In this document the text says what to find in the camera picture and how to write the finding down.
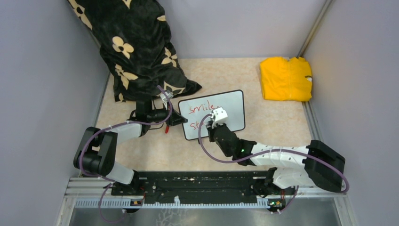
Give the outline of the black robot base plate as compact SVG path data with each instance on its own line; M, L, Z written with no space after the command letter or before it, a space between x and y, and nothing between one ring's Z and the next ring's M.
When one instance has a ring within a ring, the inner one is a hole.
M145 204L254 204L258 198L287 198L294 186L281 189L266 171L142 171L132 185L116 182L112 196L144 196Z

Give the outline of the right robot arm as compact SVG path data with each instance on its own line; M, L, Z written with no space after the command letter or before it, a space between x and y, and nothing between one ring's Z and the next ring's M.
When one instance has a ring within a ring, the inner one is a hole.
M238 138L227 125L206 125L209 141L215 142L231 163L242 166L270 166L265 189L277 194L292 186L317 186L333 193L345 193L345 158L319 140L305 146L271 146Z

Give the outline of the black framed whiteboard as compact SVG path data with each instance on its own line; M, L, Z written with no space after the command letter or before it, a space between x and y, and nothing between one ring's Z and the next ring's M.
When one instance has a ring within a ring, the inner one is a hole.
M240 131L245 128L244 93L238 89L179 101L180 114L187 119L187 122L183 124L185 139L196 140L199 137L199 129L201 129L201 136L207 137L208 132L205 126L211 119L207 117L203 123L200 122L205 115L220 107L228 115L226 124L231 131Z

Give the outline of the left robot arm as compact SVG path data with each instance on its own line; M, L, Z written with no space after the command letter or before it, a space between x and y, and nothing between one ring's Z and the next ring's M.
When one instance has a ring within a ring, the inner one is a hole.
M170 127L187 121L168 102L156 108L151 99L136 101L136 109L126 122L105 129L88 127L85 130L73 165L86 176L121 183L124 191L135 195L141 189L138 172L116 162L117 144L144 136L154 125Z

